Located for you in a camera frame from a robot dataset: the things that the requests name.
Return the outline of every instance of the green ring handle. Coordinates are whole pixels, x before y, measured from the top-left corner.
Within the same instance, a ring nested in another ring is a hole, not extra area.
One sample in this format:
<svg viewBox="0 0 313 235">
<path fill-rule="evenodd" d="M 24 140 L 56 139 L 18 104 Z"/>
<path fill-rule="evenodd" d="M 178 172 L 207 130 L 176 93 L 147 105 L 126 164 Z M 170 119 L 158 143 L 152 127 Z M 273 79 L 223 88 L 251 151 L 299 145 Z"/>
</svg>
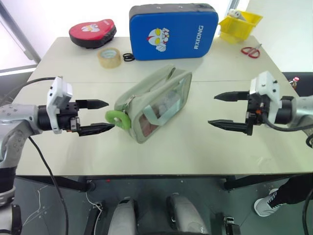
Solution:
<svg viewBox="0 0 313 235">
<path fill-rule="evenodd" d="M 106 120 L 124 130 L 129 130 L 132 126 L 132 122 L 126 113 L 117 110 L 107 111 L 105 115 Z"/>
</svg>

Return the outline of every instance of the black cable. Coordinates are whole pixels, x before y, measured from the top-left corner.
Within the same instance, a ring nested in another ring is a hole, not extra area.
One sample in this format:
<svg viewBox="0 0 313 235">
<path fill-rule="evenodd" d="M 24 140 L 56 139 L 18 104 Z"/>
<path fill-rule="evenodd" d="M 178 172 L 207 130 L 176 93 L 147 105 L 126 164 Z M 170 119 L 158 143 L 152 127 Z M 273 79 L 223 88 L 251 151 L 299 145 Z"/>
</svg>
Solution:
<svg viewBox="0 0 313 235">
<path fill-rule="evenodd" d="M 308 210 L 310 199 L 312 197 L 312 193 L 313 193 L 313 189 L 311 189 L 311 191 L 309 192 L 309 195 L 305 199 L 305 203 L 302 209 L 302 225 L 303 225 L 303 230 L 304 230 L 305 235 L 309 235 L 308 225 L 307 225 L 307 210 Z"/>
<path fill-rule="evenodd" d="M 313 139 L 313 134 L 311 134 L 310 136 L 307 137 L 307 139 L 305 140 L 305 143 L 307 143 L 307 146 L 312 148 L 312 144 L 311 144 L 311 140 Z"/>
<path fill-rule="evenodd" d="M 34 140 L 31 137 L 28 137 L 28 138 L 32 142 L 32 144 L 35 146 L 35 148 L 37 149 L 37 151 L 38 151 L 42 161 L 44 162 L 44 165 L 46 166 L 46 168 L 49 171 L 49 174 L 50 174 L 50 177 L 51 177 L 51 179 L 53 181 L 53 184 L 54 184 L 55 188 L 57 189 L 59 198 L 61 200 L 61 203 L 62 203 L 62 205 L 64 207 L 64 212 L 65 212 L 65 234 L 68 235 L 68 212 L 67 212 L 67 206 L 66 206 L 64 198 L 63 198 L 63 196 L 61 194 L 61 191 L 60 191 L 60 188 L 58 186 L 58 183 L 56 182 L 56 180 L 55 180 L 55 178 L 54 178 L 54 176 L 52 174 L 52 171 L 51 171 L 50 167 L 48 166 L 48 163 L 45 161 L 45 158 L 44 158 L 43 153 L 41 152 L 40 148 L 38 147 L 38 145 L 34 142 Z"/>
<path fill-rule="evenodd" d="M 13 90 L 11 90 L 8 94 L 6 94 L 3 99 L 0 101 L 0 106 L 3 105 L 3 103 L 5 102 L 5 100 L 11 96 L 12 93 L 16 92 L 17 90 L 20 90 L 22 89 L 23 87 L 27 86 L 27 85 L 30 85 L 32 83 L 35 83 L 35 82 L 40 82 L 40 81 L 46 81 L 46 80 L 54 80 L 55 77 L 44 77 L 44 78 L 38 78 L 38 79 L 34 79 L 32 81 L 29 81 L 29 82 L 26 82 L 26 83 L 23 83 L 21 84 L 20 86 L 14 88 Z"/>
<path fill-rule="evenodd" d="M 267 116 L 267 113 L 266 113 L 266 112 L 262 112 L 262 119 L 263 119 L 263 122 L 264 122 L 267 126 L 273 128 L 274 130 L 277 130 L 277 131 L 291 132 L 291 131 L 303 131 L 303 130 L 306 130 L 306 129 L 311 129 L 311 128 L 313 128 L 313 124 L 310 124 L 310 125 L 307 125 L 307 126 L 291 127 L 291 128 L 284 128 L 284 127 L 276 126 L 276 125 L 274 125 L 273 123 L 271 123 L 271 122 L 268 120 L 268 116 Z"/>
</svg>

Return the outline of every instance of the person's leg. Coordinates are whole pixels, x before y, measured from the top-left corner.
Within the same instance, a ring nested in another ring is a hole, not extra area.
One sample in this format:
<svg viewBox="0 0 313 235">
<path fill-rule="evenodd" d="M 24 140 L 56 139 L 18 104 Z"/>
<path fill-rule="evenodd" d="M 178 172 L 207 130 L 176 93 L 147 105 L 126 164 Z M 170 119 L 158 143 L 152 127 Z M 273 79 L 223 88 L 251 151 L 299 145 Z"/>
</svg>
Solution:
<svg viewBox="0 0 313 235">
<path fill-rule="evenodd" d="M 291 177 L 284 185 L 279 187 L 275 199 L 271 202 L 271 206 L 302 202 L 307 198 L 312 188 L 313 174 Z"/>
<path fill-rule="evenodd" d="M 284 204 L 302 202 L 313 188 L 313 173 L 290 178 L 278 189 L 272 189 L 265 198 L 254 203 L 255 212 L 262 217 L 276 212 Z"/>
</svg>

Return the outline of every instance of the cartoon character print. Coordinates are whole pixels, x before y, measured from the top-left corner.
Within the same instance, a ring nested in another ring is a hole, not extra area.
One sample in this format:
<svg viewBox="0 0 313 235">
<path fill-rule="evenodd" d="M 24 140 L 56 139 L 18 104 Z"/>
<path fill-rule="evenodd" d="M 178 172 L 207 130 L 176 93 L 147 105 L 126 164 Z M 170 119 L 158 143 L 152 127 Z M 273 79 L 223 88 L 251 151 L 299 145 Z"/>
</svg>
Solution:
<svg viewBox="0 0 313 235">
<path fill-rule="evenodd" d="M 166 50 L 166 43 L 168 42 L 169 37 L 170 34 L 167 28 L 163 28 L 162 30 L 156 28 L 149 33 L 147 40 L 151 45 L 156 46 L 158 51 L 164 52 Z"/>
<path fill-rule="evenodd" d="M 82 31 L 84 32 L 98 32 L 100 31 L 100 29 L 98 28 L 98 25 L 95 23 L 92 23 L 92 24 L 89 24 L 89 25 L 86 25 L 84 27 L 82 27 Z"/>
</svg>

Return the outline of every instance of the tape roll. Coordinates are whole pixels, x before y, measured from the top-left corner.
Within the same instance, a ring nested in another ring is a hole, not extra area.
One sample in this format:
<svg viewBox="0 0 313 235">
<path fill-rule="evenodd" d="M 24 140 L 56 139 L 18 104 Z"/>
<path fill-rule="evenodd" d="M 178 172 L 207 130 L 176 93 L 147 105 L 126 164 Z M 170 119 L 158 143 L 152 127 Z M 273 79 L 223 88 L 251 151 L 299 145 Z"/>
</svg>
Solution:
<svg viewBox="0 0 313 235">
<path fill-rule="evenodd" d="M 246 21 L 246 19 L 242 16 L 241 12 L 236 9 L 230 9 L 228 11 L 228 15 L 234 18 L 238 18 L 240 20 Z"/>
<path fill-rule="evenodd" d="M 116 48 L 106 48 L 98 52 L 99 63 L 106 69 L 113 69 L 121 64 L 121 55 Z"/>
</svg>

